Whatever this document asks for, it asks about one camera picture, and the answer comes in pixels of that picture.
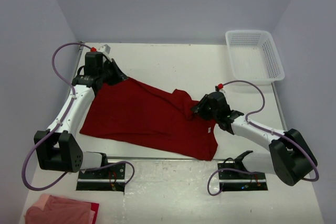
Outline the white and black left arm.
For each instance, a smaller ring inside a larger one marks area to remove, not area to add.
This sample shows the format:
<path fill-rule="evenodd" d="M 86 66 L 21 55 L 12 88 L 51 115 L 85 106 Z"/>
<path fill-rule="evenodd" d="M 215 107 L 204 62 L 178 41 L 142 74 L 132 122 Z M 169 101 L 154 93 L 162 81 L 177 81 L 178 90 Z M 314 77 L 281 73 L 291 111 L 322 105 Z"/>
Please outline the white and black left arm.
<path fill-rule="evenodd" d="M 110 56 L 110 47 L 91 48 L 71 82 L 71 91 L 56 119 L 45 131 L 37 131 L 34 142 L 39 166 L 43 170 L 76 173 L 90 170 L 97 178 L 108 175 L 107 156 L 84 152 L 76 141 L 80 122 L 104 84 L 117 84 L 128 77 Z"/>

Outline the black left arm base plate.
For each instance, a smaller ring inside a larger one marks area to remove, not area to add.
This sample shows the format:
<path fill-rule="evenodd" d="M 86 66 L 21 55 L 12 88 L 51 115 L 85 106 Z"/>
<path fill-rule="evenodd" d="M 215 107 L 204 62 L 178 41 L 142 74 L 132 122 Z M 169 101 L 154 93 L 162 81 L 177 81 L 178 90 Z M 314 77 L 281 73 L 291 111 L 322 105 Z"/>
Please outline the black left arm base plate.
<path fill-rule="evenodd" d="M 79 172 L 76 191 L 120 191 L 125 190 L 126 164 L 118 164 L 102 170 Z"/>

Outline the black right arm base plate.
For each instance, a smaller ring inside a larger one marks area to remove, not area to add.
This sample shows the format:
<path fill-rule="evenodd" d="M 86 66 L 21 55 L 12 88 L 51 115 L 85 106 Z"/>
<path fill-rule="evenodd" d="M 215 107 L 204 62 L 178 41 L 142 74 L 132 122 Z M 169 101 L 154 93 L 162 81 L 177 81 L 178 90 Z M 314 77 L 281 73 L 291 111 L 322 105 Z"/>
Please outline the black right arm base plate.
<path fill-rule="evenodd" d="M 218 174 L 221 191 L 266 191 L 268 190 L 266 175 L 242 174 L 235 171 L 221 171 Z"/>

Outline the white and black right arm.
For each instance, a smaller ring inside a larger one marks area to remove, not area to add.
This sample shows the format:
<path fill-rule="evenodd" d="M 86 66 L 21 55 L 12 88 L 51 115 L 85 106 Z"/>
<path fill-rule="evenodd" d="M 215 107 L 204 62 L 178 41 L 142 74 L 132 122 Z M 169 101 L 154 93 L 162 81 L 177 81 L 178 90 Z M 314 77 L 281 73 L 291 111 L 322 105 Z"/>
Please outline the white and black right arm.
<path fill-rule="evenodd" d="M 270 152 L 272 170 L 286 185 L 300 180 L 316 182 L 320 178 L 317 160 L 301 133 L 275 130 L 232 110 L 221 92 L 212 92 L 191 108 L 205 120 L 214 120 L 219 128 L 232 135 L 244 137 Z"/>

